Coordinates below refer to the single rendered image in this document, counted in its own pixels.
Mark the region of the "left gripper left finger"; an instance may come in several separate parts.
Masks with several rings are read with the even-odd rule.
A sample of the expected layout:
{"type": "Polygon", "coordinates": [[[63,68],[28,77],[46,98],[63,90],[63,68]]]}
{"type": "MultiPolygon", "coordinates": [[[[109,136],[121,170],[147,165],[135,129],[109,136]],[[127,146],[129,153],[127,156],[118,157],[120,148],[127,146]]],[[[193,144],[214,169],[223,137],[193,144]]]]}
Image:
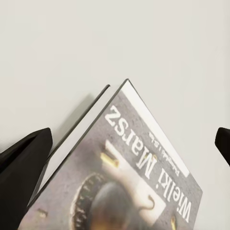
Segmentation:
{"type": "Polygon", "coordinates": [[[48,127],[0,154],[0,230],[18,230],[52,145],[48,127]]]}

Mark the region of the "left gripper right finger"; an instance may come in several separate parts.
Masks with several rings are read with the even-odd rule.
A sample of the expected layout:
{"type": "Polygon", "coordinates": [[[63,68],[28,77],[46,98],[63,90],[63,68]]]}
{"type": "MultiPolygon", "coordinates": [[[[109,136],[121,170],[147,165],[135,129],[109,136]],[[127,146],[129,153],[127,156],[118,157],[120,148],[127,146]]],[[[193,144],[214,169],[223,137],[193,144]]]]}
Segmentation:
{"type": "Polygon", "coordinates": [[[215,145],[230,166],[230,129],[223,127],[218,129],[215,145]]]}

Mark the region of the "hardback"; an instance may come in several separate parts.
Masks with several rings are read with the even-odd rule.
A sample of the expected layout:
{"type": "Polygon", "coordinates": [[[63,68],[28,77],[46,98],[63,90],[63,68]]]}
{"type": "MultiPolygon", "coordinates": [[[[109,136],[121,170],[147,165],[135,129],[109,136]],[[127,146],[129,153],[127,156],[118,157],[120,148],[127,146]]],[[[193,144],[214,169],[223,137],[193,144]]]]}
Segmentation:
{"type": "Polygon", "coordinates": [[[127,78],[49,153],[18,230],[193,230],[202,194],[127,78]]]}

